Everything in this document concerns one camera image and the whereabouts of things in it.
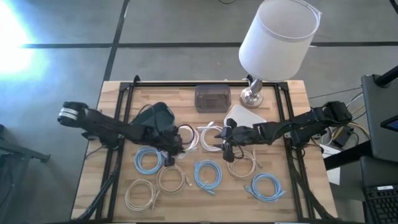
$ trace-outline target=coiled cable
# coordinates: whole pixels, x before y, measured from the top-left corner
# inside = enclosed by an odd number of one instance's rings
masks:
[[[266,197],[259,192],[257,183],[259,182],[259,180],[264,179],[264,178],[269,178],[274,183],[275,193],[273,196]],[[286,193],[286,191],[284,191],[284,190],[282,191],[282,187],[280,185],[279,180],[276,177],[274,177],[273,175],[267,174],[267,173],[257,174],[253,178],[251,187],[245,186],[244,188],[246,189],[247,192],[249,192],[250,194],[252,194],[253,196],[255,196],[257,199],[259,199],[262,202],[276,202],[280,196],[282,196],[284,193]]]
[[[145,154],[154,153],[157,156],[157,164],[154,168],[145,170],[141,166],[142,157]],[[134,156],[134,165],[136,166],[138,172],[141,174],[154,174],[163,166],[164,155],[160,153],[156,148],[150,146],[142,146],[138,149],[136,156]]]
[[[199,177],[199,172],[200,169],[203,167],[211,167],[215,170],[216,172],[216,180],[212,184],[207,184],[206,182],[203,182],[201,178]],[[211,160],[204,160],[201,162],[195,161],[195,181],[197,185],[202,188],[203,190],[206,190],[208,193],[215,195],[213,189],[215,189],[220,183],[223,178],[223,172],[221,171],[221,167],[215,162]]]
[[[187,129],[189,130],[189,132],[191,133],[191,137],[192,137],[192,142],[191,145],[189,145],[188,148],[186,148],[184,151],[185,152],[193,152],[196,151],[198,149],[197,145],[198,145],[198,141],[199,141],[199,133],[197,130],[190,128],[188,126],[181,126],[180,128],[183,129]],[[183,159],[185,157],[185,153],[180,153],[180,155],[178,155],[179,159]]]
[[[150,199],[145,205],[134,205],[130,201],[130,191],[133,187],[135,187],[137,185],[146,185],[146,186],[148,186],[148,188],[150,190]],[[127,208],[129,208],[133,211],[139,212],[139,211],[143,211],[151,206],[152,206],[152,209],[154,209],[157,196],[159,196],[159,191],[156,192],[156,188],[151,182],[149,182],[148,180],[138,179],[138,180],[134,181],[130,185],[130,187],[127,189],[127,192],[124,195],[124,201],[126,202]]]
[[[242,156],[242,152],[241,151],[235,152],[235,156],[236,157],[241,157]],[[253,149],[253,154],[251,154],[250,152],[247,152],[247,151],[243,151],[243,158],[248,159],[248,160],[250,160],[252,162],[252,167],[251,167],[251,170],[250,170],[249,173],[247,173],[245,175],[236,174],[234,165],[235,165],[235,162],[237,160],[234,160],[233,162],[228,162],[227,166],[228,166],[229,173],[235,179],[237,179],[239,181],[242,181],[242,182],[245,182],[245,181],[250,181],[258,173],[258,170],[262,168],[262,165],[261,165],[260,162],[258,162],[256,160],[256,152],[255,152],[254,149]]]
[[[206,127],[198,127],[198,130],[201,131],[201,134],[200,134],[200,143],[201,143],[201,146],[202,146],[204,149],[206,149],[207,151],[210,151],[210,152],[217,152],[217,151],[220,151],[221,149],[218,148],[218,147],[209,146],[209,145],[206,143],[206,141],[205,141],[205,135],[206,135],[206,132],[207,132],[208,130],[216,130],[216,131],[221,132],[221,130],[223,129],[223,128],[220,127],[220,126],[213,126],[213,124],[214,124],[214,122],[212,121],[212,122],[210,122]]]
[[[167,170],[177,170],[181,174],[181,183],[176,189],[167,190],[162,185],[162,182],[161,182],[162,175]],[[181,167],[179,167],[178,165],[174,165],[174,166],[171,166],[171,167],[163,167],[163,168],[160,169],[160,171],[156,175],[156,184],[159,186],[159,189],[161,191],[163,191],[164,193],[169,193],[169,194],[177,193],[177,192],[179,192],[180,190],[183,189],[185,183],[187,183],[189,186],[192,186],[192,183],[190,182],[189,178],[187,177],[187,175],[185,175],[185,173],[182,171]]]

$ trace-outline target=wooden plank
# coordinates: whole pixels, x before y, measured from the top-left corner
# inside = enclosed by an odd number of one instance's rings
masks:
[[[113,116],[116,107],[120,82],[104,82],[98,109],[108,116]],[[303,81],[288,81],[290,97],[294,107],[294,113],[307,112],[309,102]],[[243,88],[232,87],[232,105],[240,104],[239,96]],[[268,121],[279,121],[275,93],[272,88],[263,88],[264,101],[258,109],[251,110]],[[158,101],[165,102],[175,115],[175,124],[188,123],[192,127],[206,126],[210,121],[222,126],[226,113],[197,113],[194,105],[194,89],[188,87],[138,87],[134,89],[131,106],[131,117],[146,104],[154,104]],[[124,105],[121,118],[124,116]],[[189,139],[186,130],[180,131],[183,139]],[[220,143],[214,139],[216,131],[208,131],[206,141],[208,144]],[[91,142],[88,151],[95,150],[98,142]],[[261,172],[268,172],[275,175],[282,183],[282,188],[287,193],[274,203],[260,202],[248,194],[244,186],[250,183],[242,183],[234,180],[228,172],[226,162],[222,159],[221,152],[208,152],[200,143],[197,152],[189,153],[184,159],[176,163],[185,171],[186,175],[193,182],[192,187],[185,188],[172,195],[160,193],[156,201],[155,209],[147,209],[141,212],[130,211],[124,201],[124,194],[129,185],[136,179],[146,179],[155,182],[155,175],[143,175],[138,173],[134,166],[134,155],[140,146],[126,141],[124,148],[121,176],[118,186],[118,196],[114,212],[115,222],[272,222],[284,221],[293,222],[297,220],[294,207],[294,199],[291,191],[289,171],[287,168],[284,145],[281,139],[275,141],[271,146],[255,145],[246,146],[244,150],[256,150],[257,159],[264,168]],[[78,217],[91,203],[97,194],[103,173],[105,150],[92,154],[83,166],[78,192],[72,218]],[[210,195],[203,191],[194,181],[194,161],[212,159],[216,161],[223,170],[223,180],[216,188],[216,195]],[[337,216],[335,204],[331,194],[328,177],[323,164],[322,155],[317,147],[308,147],[305,155],[305,167],[307,168],[310,188],[319,199],[320,203],[333,215]],[[155,166],[156,158],[146,156],[143,167]],[[237,168],[240,174],[244,174],[251,167],[250,161],[239,161]],[[204,169],[201,173],[203,179],[212,182],[214,173],[211,169]],[[180,183],[180,176],[177,172],[166,173],[163,184],[170,189]],[[273,194],[274,187],[269,180],[262,181],[259,188],[264,194]],[[138,187],[131,192],[131,200],[137,204],[144,204],[149,198],[149,189]],[[305,210],[304,197],[300,196]],[[104,206],[104,214],[108,209],[108,203]]]

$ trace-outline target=white lampshade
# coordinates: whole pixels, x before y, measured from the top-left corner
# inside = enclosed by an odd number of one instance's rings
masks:
[[[301,0],[266,0],[239,49],[243,68],[255,78],[279,82],[299,70],[321,13]]]

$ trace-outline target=lamp base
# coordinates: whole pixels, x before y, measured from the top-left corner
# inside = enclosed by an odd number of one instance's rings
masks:
[[[250,87],[245,88],[241,93],[241,104],[246,108],[257,108],[262,103],[261,92],[252,93]]]

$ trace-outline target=keyboard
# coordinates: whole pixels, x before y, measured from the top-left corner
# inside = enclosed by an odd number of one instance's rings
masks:
[[[398,223],[398,185],[366,188],[364,194],[375,223]]]

